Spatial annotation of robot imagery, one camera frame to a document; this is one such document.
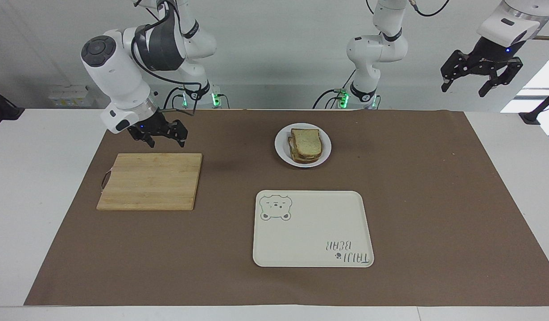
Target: bread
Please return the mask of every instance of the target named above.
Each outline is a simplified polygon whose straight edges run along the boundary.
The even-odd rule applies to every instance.
[[[319,130],[292,128],[290,132],[292,136],[288,138],[288,144],[294,162],[309,164],[319,160],[322,155]]]

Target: table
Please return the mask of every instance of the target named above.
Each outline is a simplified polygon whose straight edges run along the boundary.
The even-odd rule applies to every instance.
[[[515,114],[466,115],[549,259],[549,138]],[[74,314],[139,320],[186,313],[199,319],[549,319],[549,307],[19,307],[101,141],[98,116],[98,110],[27,110],[0,125],[0,319]],[[78,128],[71,126],[75,122]]]

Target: bear face illustration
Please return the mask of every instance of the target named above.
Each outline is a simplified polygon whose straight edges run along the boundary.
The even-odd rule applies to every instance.
[[[290,214],[292,200],[289,197],[272,195],[270,197],[262,197],[259,203],[262,209],[260,218],[264,221],[268,221],[270,218],[281,218],[283,221],[288,221],[292,216]]]

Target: plate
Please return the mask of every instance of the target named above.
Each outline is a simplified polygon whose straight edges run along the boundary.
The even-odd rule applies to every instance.
[[[322,156],[320,156],[319,160],[310,164],[301,164],[292,160],[292,156],[290,155],[290,145],[288,145],[288,137],[292,136],[290,134],[290,130],[292,128],[320,130],[320,139],[322,140]],[[274,139],[274,148],[276,148],[278,156],[280,156],[280,158],[282,158],[282,160],[287,162],[288,164],[296,167],[309,168],[321,165],[323,162],[326,161],[326,159],[328,159],[328,157],[330,157],[330,152],[332,152],[332,142],[330,142],[330,137],[328,136],[328,134],[326,134],[326,132],[324,132],[318,126],[308,123],[296,123],[288,125],[285,128],[282,128],[280,132],[278,132],[276,138]]]
[[[252,258],[264,268],[369,267],[374,252],[361,195],[260,191]]]

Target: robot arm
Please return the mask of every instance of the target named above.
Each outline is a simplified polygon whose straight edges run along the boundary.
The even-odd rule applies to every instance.
[[[446,92],[454,80],[469,74],[489,76],[479,90],[480,97],[498,85],[508,85],[523,66],[515,54],[548,21],[549,0],[503,0],[478,28],[481,38],[472,52],[456,50],[441,67],[441,89]]]
[[[356,37],[348,43],[347,55],[356,67],[347,90],[348,104],[369,108],[381,76],[374,63],[400,61],[407,54],[407,39],[401,29],[406,6],[407,0],[379,0],[373,21],[380,34]]]
[[[179,120],[167,122],[158,111],[139,67],[148,73],[178,71],[184,81],[177,83],[182,83],[189,100],[195,104],[214,99],[205,69],[192,61],[189,54],[195,58],[212,55],[216,50],[215,39],[190,18],[187,1],[179,2],[145,1],[140,5],[157,7],[160,16],[157,23],[107,31],[88,41],[81,53],[87,72],[111,98],[101,114],[107,128],[115,134],[127,129],[135,140],[143,140],[151,147],[152,136],[172,138],[183,147],[187,130]]]

